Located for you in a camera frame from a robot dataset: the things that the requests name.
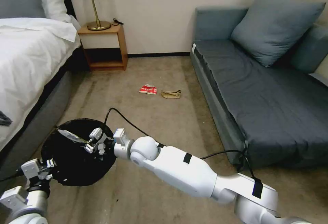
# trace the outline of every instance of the white bed sheet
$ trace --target white bed sheet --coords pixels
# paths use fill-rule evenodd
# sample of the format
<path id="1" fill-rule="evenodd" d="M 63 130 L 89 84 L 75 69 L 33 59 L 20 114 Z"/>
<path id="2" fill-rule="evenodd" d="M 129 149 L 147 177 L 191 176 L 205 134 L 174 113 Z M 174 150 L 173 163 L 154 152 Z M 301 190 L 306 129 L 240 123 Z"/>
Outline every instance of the white bed sheet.
<path id="1" fill-rule="evenodd" d="M 80 46 L 76 28 L 45 18 L 0 19 L 0 150 L 22 128 L 44 86 Z"/>

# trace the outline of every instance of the sofa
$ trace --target sofa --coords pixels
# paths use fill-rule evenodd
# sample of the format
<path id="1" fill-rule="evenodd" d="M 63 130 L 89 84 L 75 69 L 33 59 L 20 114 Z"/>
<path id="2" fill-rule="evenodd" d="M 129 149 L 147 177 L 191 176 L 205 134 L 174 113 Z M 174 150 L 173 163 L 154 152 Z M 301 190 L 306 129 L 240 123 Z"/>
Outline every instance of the sofa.
<path id="1" fill-rule="evenodd" d="M 328 87 L 312 74 L 328 54 L 328 29 L 313 25 L 272 67 L 230 39 L 247 8 L 195 12 L 192 64 L 223 146 L 254 168 L 328 163 Z M 239 153 L 230 163 L 242 166 Z"/>

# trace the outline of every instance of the baseboard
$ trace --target baseboard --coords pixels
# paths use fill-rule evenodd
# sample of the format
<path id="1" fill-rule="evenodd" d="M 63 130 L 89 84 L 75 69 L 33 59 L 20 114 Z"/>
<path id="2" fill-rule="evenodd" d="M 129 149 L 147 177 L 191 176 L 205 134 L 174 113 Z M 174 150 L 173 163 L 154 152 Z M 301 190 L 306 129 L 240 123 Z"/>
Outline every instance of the baseboard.
<path id="1" fill-rule="evenodd" d="M 145 53 L 145 54 L 128 54 L 128 58 L 135 57 L 162 57 L 162 56 L 189 56 L 190 52 L 168 52 L 168 53 Z"/>

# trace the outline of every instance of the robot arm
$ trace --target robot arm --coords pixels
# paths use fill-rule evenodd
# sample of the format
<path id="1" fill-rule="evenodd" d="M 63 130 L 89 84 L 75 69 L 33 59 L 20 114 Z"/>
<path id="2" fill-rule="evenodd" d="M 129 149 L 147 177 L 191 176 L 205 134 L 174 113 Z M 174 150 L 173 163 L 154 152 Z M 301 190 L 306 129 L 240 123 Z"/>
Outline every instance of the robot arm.
<path id="1" fill-rule="evenodd" d="M 161 146 L 151 137 L 129 139 L 124 129 L 114 134 L 114 154 L 147 168 L 173 187 L 194 197 L 212 198 L 221 204 L 235 200 L 235 214 L 246 224 L 301 224 L 300 218 L 276 217 L 278 193 L 263 184 L 254 196 L 254 179 L 243 174 L 219 176 L 198 157 L 172 146 Z"/>
<path id="2" fill-rule="evenodd" d="M 100 128 L 95 129 L 90 139 L 96 143 L 94 146 L 86 144 L 86 151 L 103 155 L 107 138 Z M 260 192 L 254 194 L 256 182 L 243 174 L 219 176 L 198 157 L 172 146 L 163 146 L 151 137 L 134 141 L 127 137 L 124 129 L 116 130 L 114 141 L 108 139 L 116 157 L 152 171 L 163 181 L 191 196 L 212 198 L 221 204 L 235 201 L 234 212 L 245 224 L 309 224 L 300 218 L 276 217 L 276 190 L 261 184 Z M 41 166 L 36 159 L 22 165 L 25 176 L 33 183 L 32 187 L 30 184 L 28 192 L 20 186 L 15 187 L 0 198 L 2 204 L 13 210 L 10 224 L 47 224 L 44 218 L 46 199 L 54 166 L 52 160 Z"/>

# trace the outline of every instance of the wooden nightstand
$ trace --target wooden nightstand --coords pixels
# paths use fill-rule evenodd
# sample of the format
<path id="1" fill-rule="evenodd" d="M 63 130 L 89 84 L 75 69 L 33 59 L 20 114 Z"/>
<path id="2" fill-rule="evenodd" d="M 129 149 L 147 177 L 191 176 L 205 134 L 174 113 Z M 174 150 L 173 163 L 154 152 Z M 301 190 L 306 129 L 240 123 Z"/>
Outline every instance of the wooden nightstand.
<path id="1" fill-rule="evenodd" d="M 83 26 L 78 34 L 91 71 L 126 69 L 127 49 L 122 25 L 103 31 L 90 31 Z"/>

